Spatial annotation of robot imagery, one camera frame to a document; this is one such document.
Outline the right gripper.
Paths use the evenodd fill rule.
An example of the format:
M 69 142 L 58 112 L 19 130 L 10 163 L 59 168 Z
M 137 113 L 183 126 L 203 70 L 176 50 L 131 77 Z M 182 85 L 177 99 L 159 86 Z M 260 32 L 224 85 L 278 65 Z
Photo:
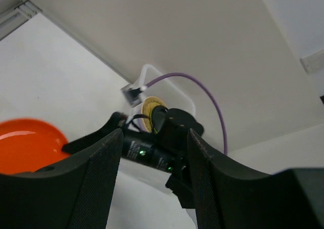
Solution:
M 140 131 L 134 123 L 134 120 L 139 118 L 150 121 L 150 114 L 148 116 L 135 115 L 129 123 L 124 125 L 127 115 L 114 112 L 100 129 L 65 144 L 62 147 L 62 152 L 73 155 L 92 146 L 124 125 L 122 127 L 124 134 L 123 158 L 168 173 L 172 173 L 175 168 L 183 168 L 186 165 L 189 130 L 193 129 L 202 135 L 204 127 L 191 114 L 177 108 L 168 109 L 165 121 L 158 133 Z

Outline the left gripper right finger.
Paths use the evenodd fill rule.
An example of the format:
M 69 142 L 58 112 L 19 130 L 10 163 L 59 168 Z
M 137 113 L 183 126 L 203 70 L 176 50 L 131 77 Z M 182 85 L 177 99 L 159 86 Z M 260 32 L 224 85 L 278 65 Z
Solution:
M 323 228 L 322 168 L 263 173 L 193 130 L 187 151 L 199 228 Z

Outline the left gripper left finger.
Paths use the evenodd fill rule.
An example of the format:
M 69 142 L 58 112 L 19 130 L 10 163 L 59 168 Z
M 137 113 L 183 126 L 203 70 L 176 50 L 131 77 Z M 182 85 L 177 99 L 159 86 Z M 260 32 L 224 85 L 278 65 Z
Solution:
M 122 155 L 116 129 L 35 172 L 1 175 L 1 228 L 105 228 Z

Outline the orange plate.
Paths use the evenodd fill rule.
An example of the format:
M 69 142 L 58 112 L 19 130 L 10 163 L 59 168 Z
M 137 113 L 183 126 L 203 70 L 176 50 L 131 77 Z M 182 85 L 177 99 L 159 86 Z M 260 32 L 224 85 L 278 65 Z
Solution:
M 55 126 L 39 119 L 18 118 L 1 122 L 1 173 L 35 172 L 69 156 L 68 143 Z

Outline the black plate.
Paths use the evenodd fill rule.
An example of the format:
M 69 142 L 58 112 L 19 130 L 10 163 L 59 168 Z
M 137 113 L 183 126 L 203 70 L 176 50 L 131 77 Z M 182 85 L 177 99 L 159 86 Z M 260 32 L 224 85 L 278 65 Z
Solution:
M 165 121 L 168 108 L 162 105 L 154 107 L 150 113 L 152 131 L 158 133 Z

